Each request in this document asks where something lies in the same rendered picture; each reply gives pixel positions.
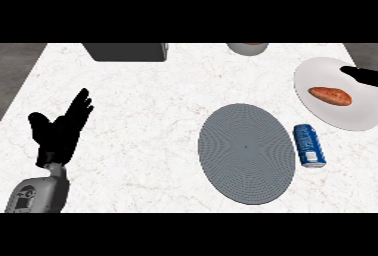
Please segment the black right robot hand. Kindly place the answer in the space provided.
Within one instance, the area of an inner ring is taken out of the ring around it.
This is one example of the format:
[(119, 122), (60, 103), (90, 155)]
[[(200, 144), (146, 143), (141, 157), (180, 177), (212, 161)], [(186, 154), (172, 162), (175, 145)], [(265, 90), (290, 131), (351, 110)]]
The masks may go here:
[(351, 66), (342, 66), (339, 70), (351, 76), (358, 83), (378, 87), (378, 71)]

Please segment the dark grey appliance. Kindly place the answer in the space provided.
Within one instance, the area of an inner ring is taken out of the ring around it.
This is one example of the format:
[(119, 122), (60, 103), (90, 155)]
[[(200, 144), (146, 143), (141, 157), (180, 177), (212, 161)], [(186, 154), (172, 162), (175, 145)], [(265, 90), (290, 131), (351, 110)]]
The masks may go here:
[(101, 62), (164, 62), (166, 43), (84, 43), (91, 58)]

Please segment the white plate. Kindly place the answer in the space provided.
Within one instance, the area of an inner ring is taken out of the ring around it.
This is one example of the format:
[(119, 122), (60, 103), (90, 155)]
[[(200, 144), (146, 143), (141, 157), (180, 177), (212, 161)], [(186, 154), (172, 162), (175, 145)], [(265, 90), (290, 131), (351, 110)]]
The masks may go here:
[[(333, 127), (366, 131), (378, 126), (378, 88), (358, 83), (339, 71), (348, 63), (329, 57), (305, 60), (293, 72), (293, 88), (301, 103), (313, 115)], [(348, 106), (323, 102), (310, 93), (313, 87), (341, 89), (351, 96)]]

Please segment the blue can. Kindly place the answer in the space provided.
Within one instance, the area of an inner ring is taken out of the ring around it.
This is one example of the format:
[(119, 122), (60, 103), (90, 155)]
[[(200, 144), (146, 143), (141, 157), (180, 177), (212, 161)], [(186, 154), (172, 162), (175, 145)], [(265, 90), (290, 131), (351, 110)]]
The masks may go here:
[(326, 160), (313, 127), (308, 124), (295, 125), (292, 135), (301, 165), (305, 168), (322, 168)]

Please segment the orange sweet potato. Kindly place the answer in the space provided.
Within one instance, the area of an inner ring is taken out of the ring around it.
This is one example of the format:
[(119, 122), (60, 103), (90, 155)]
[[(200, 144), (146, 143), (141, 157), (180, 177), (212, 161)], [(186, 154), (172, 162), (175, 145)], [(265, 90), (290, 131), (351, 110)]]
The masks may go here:
[(348, 106), (351, 104), (351, 96), (338, 88), (313, 87), (308, 89), (310, 95), (335, 106)]

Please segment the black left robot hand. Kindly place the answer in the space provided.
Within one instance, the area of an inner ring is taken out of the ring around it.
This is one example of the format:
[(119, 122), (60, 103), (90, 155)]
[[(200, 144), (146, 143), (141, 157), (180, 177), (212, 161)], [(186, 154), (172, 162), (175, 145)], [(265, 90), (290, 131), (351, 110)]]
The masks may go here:
[(28, 115), (32, 139), (39, 145), (35, 162), (38, 167), (45, 167), (51, 163), (65, 165), (70, 161), (79, 133), (91, 111), (88, 90), (82, 88), (65, 114), (54, 121), (50, 121), (38, 112)]

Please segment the grey round placemat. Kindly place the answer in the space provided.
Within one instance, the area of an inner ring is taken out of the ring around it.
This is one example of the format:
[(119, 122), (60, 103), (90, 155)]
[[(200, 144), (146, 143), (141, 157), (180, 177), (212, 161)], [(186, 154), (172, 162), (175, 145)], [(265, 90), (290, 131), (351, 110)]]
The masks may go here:
[(249, 104), (230, 104), (206, 118), (197, 138), (199, 163), (217, 191), (246, 205), (271, 202), (295, 172), (288, 132), (274, 116)]

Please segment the grey bowl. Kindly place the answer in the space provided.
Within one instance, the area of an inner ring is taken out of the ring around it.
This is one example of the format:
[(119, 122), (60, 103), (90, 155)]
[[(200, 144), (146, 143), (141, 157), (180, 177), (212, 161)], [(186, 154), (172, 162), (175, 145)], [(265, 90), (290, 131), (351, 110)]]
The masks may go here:
[(268, 44), (267, 43), (228, 43), (230, 50), (242, 56), (255, 56), (261, 54)]

